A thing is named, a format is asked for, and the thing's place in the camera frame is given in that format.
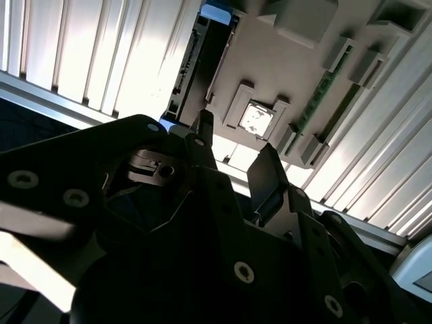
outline black device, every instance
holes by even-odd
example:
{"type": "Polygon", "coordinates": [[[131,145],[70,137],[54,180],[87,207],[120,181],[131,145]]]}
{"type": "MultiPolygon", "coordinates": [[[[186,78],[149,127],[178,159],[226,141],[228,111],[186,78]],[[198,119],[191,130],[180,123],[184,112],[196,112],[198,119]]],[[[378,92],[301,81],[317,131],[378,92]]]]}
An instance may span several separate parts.
{"type": "Polygon", "coordinates": [[[71,323],[428,323],[338,214],[313,213],[270,144],[242,215],[213,158],[213,116],[193,128],[180,138],[137,115],[0,154],[0,200],[37,212],[1,231],[44,255],[94,236],[104,250],[71,323]],[[158,194],[151,227],[113,208],[137,190],[158,194]]]}

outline bolt hole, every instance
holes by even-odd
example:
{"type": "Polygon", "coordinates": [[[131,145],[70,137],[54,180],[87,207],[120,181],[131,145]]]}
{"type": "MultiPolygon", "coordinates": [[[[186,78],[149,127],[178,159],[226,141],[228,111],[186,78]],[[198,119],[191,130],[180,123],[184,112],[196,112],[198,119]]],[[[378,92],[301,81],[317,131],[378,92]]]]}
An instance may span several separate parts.
{"type": "Polygon", "coordinates": [[[231,209],[231,207],[228,206],[228,205],[222,205],[222,211],[223,211],[225,214],[230,214],[230,213],[232,212],[232,209],[231,209]]]}
{"type": "Polygon", "coordinates": [[[168,178],[174,174],[174,168],[170,165],[166,165],[165,167],[161,168],[161,171],[159,171],[159,175],[161,175],[162,178],[168,178]]]}
{"type": "Polygon", "coordinates": [[[238,269],[238,271],[240,271],[240,273],[247,279],[249,278],[249,270],[246,267],[240,267],[238,269]]]}
{"type": "Polygon", "coordinates": [[[82,203],[82,201],[84,200],[84,197],[81,196],[80,194],[71,194],[69,199],[72,201],[78,201],[79,203],[82,203]]]}
{"type": "Polygon", "coordinates": [[[339,310],[338,305],[337,305],[334,301],[331,301],[331,302],[330,302],[330,306],[332,307],[332,309],[333,309],[334,311],[338,311],[338,310],[339,310]]]}
{"type": "Polygon", "coordinates": [[[21,183],[21,184],[29,184],[31,183],[32,179],[25,174],[21,174],[18,177],[16,177],[16,182],[21,183]]]}
{"type": "Polygon", "coordinates": [[[286,232],[283,236],[292,241],[292,232],[291,231],[286,232]]]}

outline screw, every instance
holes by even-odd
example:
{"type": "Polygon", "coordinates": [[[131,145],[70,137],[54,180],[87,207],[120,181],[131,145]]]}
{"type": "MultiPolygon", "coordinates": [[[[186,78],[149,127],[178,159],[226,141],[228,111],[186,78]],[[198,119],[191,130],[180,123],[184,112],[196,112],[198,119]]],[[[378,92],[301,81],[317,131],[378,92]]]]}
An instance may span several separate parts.
{"type": "Polygon", "coordinates": [[[324,303],[325,306],[329,311],[331,311],[337,318],[342,318],[344,316],[344,310],[342,309],[342,306],[340,306],[339,302],[330,295],[326,295],[324,297],[324,303]]]}
{"type": "Polygon", "coordinates": [[[339,224],[342,224],[342,220],[340,219],[339,216],[337,216],[337,215],[332,215],[331,218],[333,218],[333,220],[337,221],[339,224]]]}
{"type": "Polygon", "coordinates": [[[159,127],[157,127],[154,124],[149,124],[149,125],[147,125],[147,127],[149,128],[149,130],[152,130],[154,132],[158,132],[159,131],[159,127]]]}
{"type": "Polygon", "coordinates": [[[304,191],[301,190],[300,188],[297,188],[297,189],[296,189],[296,192],[297,192],[299,195],[301,195],[301,197],[306,197],[306,194],[305,194],[304,191]]]}
{"type": "Polygon", "coordinates": [[[90,202],[90,198],[80,189],[69,189],[63,194],[63,201],[67,206],[82,208],[90,202]]]}
{"type": "Polygon", "coordinates": [[[199,138],[195,139],[195,143],[197,143],[198,145],[204,146],[204,142],[202,140],[200,140],[199,138]]]}
{"type": "Polygon", "coordinates": [[[238,279],[242,280],[246,284],[251,284],[252,282],[254,282],[254,271],[245,262],[236,262],[236,264],[234,265],[234,273],[236,274],[236,277],[238,279]]]}
{"type": "Polygon", "coordinates": [[[13,188],[32,189],[39,184],[39,178],[31,171],[17,170],[7,176],[7,182],[13,188]]]}

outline cable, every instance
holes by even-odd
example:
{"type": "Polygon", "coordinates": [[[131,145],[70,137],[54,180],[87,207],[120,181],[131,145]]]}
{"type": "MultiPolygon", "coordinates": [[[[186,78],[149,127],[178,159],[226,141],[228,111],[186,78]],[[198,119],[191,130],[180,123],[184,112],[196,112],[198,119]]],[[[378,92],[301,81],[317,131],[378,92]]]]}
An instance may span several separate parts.
{"type": "Polygon", "coordinates": [[[15,308],[18,307],[18,305],[20,305],[20,303],[22,302],[22,300],[24,299],[24,297],[21,297],[11,308],[9,308],[9,310],[6,311],[6,313],[4,313],[3,315],[0,316],[0,321],[4,318],[6,318],[6,316],[8,316],[11,312],[13,312],[15,310],[15,308]]]}

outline corrugated metal panel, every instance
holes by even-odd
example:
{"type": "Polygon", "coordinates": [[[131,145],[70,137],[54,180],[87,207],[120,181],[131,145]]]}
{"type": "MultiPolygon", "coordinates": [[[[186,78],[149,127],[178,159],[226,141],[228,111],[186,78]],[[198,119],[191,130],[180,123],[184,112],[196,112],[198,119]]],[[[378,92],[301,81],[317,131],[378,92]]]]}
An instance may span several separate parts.
{"type": "Polygon", "coordinates": [[[327,158],[299,184],[312,199],[405,236],[431,213],[432,25],[400,43],[401,54],[363,93],[327,158]]]}
{"type": "MultiPolygon", "coordinates": [[[[58,93],[55,105],[79,103],[79,120],[94,119],[94,109],[159,119],[200,5],[201,0],[0,0],[0,68],[58,93]]],[[[28,94],[52,98],[30,85],[13,87],[3,87],[4,98],[26,106],[28,94]],[[16,91],[24,88],[29,92],[18,100],[16,91]]],[[[40,110],[37,104],[29,108],[40,110]]],[[[42,110],[70,122],[55,113],[61,109],[42,110]]]]}

